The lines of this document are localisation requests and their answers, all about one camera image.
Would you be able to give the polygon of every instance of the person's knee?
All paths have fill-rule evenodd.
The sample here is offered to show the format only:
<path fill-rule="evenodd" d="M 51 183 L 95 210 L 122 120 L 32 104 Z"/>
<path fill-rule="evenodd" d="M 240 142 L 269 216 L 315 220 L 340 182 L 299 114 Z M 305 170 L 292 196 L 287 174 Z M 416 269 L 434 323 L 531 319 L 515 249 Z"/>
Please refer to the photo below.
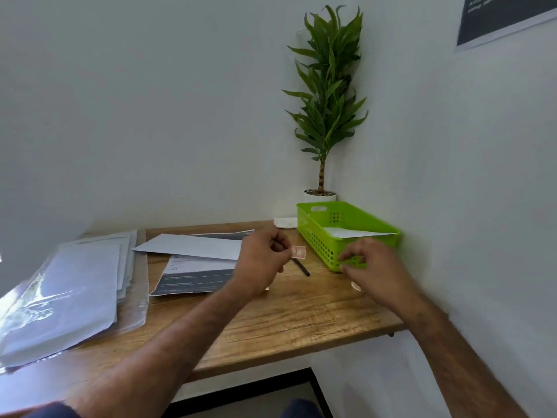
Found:
<path fill-rule="evenodd" d="M 294 399 L 280 418 L 323 418 L 315 403 L 306 399 Z"/>

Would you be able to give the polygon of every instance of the human arm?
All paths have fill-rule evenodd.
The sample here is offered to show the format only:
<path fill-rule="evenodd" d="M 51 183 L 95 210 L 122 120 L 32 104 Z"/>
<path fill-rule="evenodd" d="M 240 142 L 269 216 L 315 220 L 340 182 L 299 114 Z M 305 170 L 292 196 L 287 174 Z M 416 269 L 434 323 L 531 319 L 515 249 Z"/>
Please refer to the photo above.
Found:
<path fill-rule="evenodd" d="M 366 268 L 343 265 L 343 273 L 407 324 L 453 418 L 527 418 L 449 317 L 414 283 L 393 248 L 374 239 L 360 239 L 339 260 L 354 255 L 363 257 Z"/>
<path fill-rule="evenodd" d="M 82 418 L 159 417 L 232 318 L 291 258 L 276 228 L 244 238 L 232 279 L 66 401 Z"/>

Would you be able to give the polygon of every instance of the green plastic basket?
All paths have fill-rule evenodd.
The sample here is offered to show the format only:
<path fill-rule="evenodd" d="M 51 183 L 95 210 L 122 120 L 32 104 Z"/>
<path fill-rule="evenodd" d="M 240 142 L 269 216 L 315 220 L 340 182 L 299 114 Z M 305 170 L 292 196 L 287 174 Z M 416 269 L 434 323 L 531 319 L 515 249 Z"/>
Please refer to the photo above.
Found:
<path fill-rule="evenodd" d="M 343 227 L 366 232 L 394 233 L 394 235 L 374 236 L 386 245 L 396 246 L 400 230 L 377 217 L 354 207 L 347 202 L 304 202 L 297 206 L 298 231 L 311 245 L 317 255 L 331 271 L 340 271 L 339 253 L 357 240 L 357 237 L 341 239 L 331 236 L 323 227 Z M 365 267 L 359 257 L 353 257 L 346 264 Z"/>

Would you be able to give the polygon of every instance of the tile floor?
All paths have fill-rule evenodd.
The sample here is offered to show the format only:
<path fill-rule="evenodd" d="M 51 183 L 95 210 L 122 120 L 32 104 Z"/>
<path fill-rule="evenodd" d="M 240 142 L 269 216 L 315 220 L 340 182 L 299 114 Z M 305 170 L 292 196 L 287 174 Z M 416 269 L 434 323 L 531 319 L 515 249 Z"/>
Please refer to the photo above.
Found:
<path fill-rule="evenodd" d="M 210 409 L 188 418 L 279 418 L 292 399 L 308 399 L 317 403 L 310 383 L 288 387 L 276 392 L 262 394 L 240 402 Z"/>

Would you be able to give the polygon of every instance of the wooden table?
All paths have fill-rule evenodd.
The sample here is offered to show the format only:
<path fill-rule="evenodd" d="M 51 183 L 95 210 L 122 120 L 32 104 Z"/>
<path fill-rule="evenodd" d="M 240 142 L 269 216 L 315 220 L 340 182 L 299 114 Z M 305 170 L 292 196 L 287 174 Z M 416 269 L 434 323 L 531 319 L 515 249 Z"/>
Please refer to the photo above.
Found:
<path fill-rule="evenodd" d="M 192 234 L 234 232 L 261 228 L 271 221 L 173 227 L 147 231 Z M 281 359 L 321 351 L 359 340 L 404 330 L 393 313 L 354 290 L 342 275 L 331 273 L 296 230 L 287 230 L 293 245 L 306 245 L 301 260 L 306 277 L 289 262 L 270 290 L 247 305 L 228 324 L 188 379 L 204 379 Z M 149 254 L 151 290 L 169 255 Z M 151 298 L 147 323 L 127 334 L 90 342 L 57 357 L 0 376 L 0 414 L 62 400 L 69 389 L 110 369 L 206 295 L 169 295 Z"/>

